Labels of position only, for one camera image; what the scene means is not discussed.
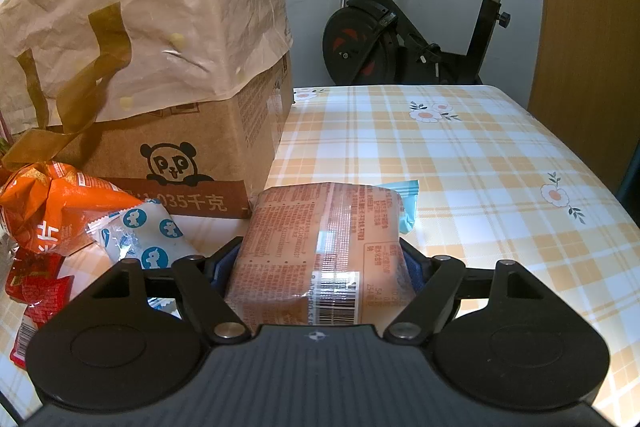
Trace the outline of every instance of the floral pattern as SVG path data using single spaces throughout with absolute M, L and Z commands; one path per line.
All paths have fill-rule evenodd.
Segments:
M 409 116 L 419 122 L 431 122 L 435 123 L 442 120 L 458 120 L 460 117 L 453 114 L 453 108 L 444 102 L 432 103 L 430 105 L 424 105 L 423 103 L 410 103 L 409 107 L 411 112 Z
M 557 172 L 548 172 L 547 174 L 551 184 L 542 185 L 542 187 L 540 187 L 542 197 L 545 198 L 548 203 L 551 203 L 553 206 L 557 206 L 558 208 L 568 207 L 569 215 L 574 216 L 574 219 L 579 219 L 584 225 L 584 214 L 582 213 L 582 210 L 576 206 L 571 206 L 569 195 L 566 193 L 566 190 L 558 187 L 562 178 L 558 176 Z
M 294 102 L 306 102 L 306 100 L 311 100 L 325 91 L 325 89 L 314 89 L 313 87 L 297 87 L 293 90 L 293 100 Z

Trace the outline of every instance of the stationary bike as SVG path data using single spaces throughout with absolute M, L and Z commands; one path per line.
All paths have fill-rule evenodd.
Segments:
M 479 72 L 500 13 L 501 0 L 482 0 L 466 55 L 427 42 L 393 0 L 348 0 L 328 20 L 324 63 L 337 86 L 372 84 L 481 84 Z

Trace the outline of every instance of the light blue packet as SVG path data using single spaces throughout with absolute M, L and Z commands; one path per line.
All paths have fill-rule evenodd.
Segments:
M 400 233 L 411 232 L 414 229 L 415 214 L 418 212 L 418 192 L 420 191 L 418 180 L 384 183 L 378 187 L 390 188 L 400 194 L 402 206 L 404 206 L 404 212 L 400 214 Z

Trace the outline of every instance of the plaid tablecloth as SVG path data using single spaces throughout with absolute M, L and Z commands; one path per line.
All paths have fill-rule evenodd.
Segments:
M 640 230 L 559 139 L 488 86 L 297 89 L 295 98 L 267 186 L 417 179 L 418 215 L 407 240 L 467 266 L 510 258 L 529 268 L 604 336 L 611 366 L 596 407 L 617 425 L 636 425 Z M 204 251 L 210 232 L 201 219 L 185 235 Z M 105 261 L 91 250 L 63 269 L 91 279 Z M 0 389 L 21 412 L 33 412 L 28 377 L 8 360 L 22 311 L 0 305 Z M 481 305 L 465 301 L 463 310 Z

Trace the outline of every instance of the panda logo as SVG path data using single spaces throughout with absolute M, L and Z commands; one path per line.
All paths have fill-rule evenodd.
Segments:
M 198 182 L 214 179 L 206 174 L 198 174 L 198 166 L 193 157 L 196 150 L 188 142 L 179 146 L 172 143 L 159 143 L 151 147 L 143 143 L 140 146 L 142 154 L 151 171 L 146 175 L 147 180 L 155 180 L 161 185 L 189 185 L 195 187 Z

